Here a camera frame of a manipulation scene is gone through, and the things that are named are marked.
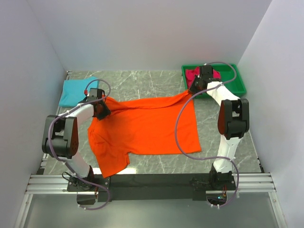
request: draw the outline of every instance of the orange shirt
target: orange shirt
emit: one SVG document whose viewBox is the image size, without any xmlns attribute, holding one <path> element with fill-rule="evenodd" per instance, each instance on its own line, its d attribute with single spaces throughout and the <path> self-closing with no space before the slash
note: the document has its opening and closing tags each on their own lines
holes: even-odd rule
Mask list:
<svg viewBox="0 0 304 228">
<path fill-rule="evenodd" d="M 108 97 L 105 103 L 111 114 L 100 121 L 93 118 L 88 129 L 89 144 L 103 177 L 123 170 L 130 163 L 128 153 L 181 153 L 175 143 L 174 127 L 179 111 L 190 97 L 187 91 L 172 97 L 124 102 Z M 187 153 L 201 150 L 193 101 L 180 117 L 178 139 Z"/>
</svg>

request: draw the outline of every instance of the marble tabletop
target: marble tabletop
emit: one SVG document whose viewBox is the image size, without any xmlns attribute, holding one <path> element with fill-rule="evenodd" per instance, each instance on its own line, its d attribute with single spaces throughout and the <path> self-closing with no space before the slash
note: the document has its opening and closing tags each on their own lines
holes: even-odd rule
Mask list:
<svg viewBox="0 0 304 228">
<path fill-rule="evenodd" d="M 69 72 L 68 79 L 84 79 L 95 76 L 110 83 L 110 96 L 118 101 L 129 101 L 147 97 L 173 96 L 185 90 L 181 71 L 80 71 Z M 201 152 L 197 157 L 216 156 L 220 135 L 217 128 L 219 106 L 213 99 L 195 99 L 195 114 Z M 59 113 L 67 109 L 60 108 Z M 78 129 L 79 153 L 93 168 L 98 168 L 97 160 L 90 149 L 87 129 L 91 119 Z M 130 164 L 121 173 L 200 173 L 209 172 L 213 160 L 197 161 L 183 154 L 177 155 L 136 155 L 129 153 Z M 240 172 L 261 172 L 259 160 L 250 133 L 246 133 L 236 151 L 235 162 Z M 44 174 L 61 174 L 67 168 L 49 157 Z"/>
</svg>

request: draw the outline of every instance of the blue cloth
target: blue cloth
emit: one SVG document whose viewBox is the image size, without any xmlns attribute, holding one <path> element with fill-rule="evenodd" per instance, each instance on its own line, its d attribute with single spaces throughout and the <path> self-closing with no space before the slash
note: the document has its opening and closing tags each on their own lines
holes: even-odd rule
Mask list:
<svg viewBox="0 0 304 228">
<path fill-rule="evenodd" d="M 82 80 L 65 80 L 63 83 L 63 91 L 59 101 L 59 107 L 75 107 L 80 101 L 85 98 L 84 90 L 86 85 L 90 81 L 97 79 L 96 77 L 90 77 Z M 87 91 L 90 92 L 90 88 L 98 88 L 98 81 L 92 82 Z"/>
</svg>

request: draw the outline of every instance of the green bin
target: green bin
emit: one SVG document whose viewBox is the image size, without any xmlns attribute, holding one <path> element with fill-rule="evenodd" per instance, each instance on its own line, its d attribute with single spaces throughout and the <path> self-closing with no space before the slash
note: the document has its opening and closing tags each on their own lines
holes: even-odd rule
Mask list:
<svg viewBox="0 0 304 228">
<path fill-rule="evenodd" d="M 188 89 L 187 87 L 187 82 L 186 82 L 186 70 L 194 70 L 198 66 L 201 65 L 182 65 L 181 66 L 181 71 L 182 71 L 182 77 L 184 79 L 184 84 L 185 88 Z M 238 72 L 237 66 L 235 64 L 231 64 L 232 67 L 236 70 L 237 72 L 237 77 L 233 82 L 225 84 L 226 88 L 232 92 L 235 96 L 241 97 L 246 94 L 246 88 L 244 86 L 243 80 L 241 78 L 241 75 Z M 232 79 L 234 74 L 233 70 L 226 64 L 212 64 L 213 69 L 218 71 L 220 73 L 221 80 L 223 82 L 228 81 L 229 79 Z M 207 98 L 210 97 L 207 93 L 200 94 L 196 96 L 195 98 Z"/>
</svg>

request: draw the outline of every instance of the white wall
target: white wall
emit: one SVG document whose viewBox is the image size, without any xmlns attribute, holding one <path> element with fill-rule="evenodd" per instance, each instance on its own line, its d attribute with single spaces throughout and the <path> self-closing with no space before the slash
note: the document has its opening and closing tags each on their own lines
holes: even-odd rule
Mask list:
<svg viewBox="0 0 304 228">
<path fill-rule="evenodd" d="M 1 1 L 0 28 L 0 227 L 10 228 L 39 168 L 65 71 L 25 0 Z"/>
<path fill-rule="evenodd" d="M 238 64 L 257 152 L 291 228 L 304 224 L 303 12 L 302 0 L 273 0 Z"/>
<path fill-rule="evenodd" d="M 28 0 L 65 69 L 238 63 L 271 0 Z"/>
</svg>

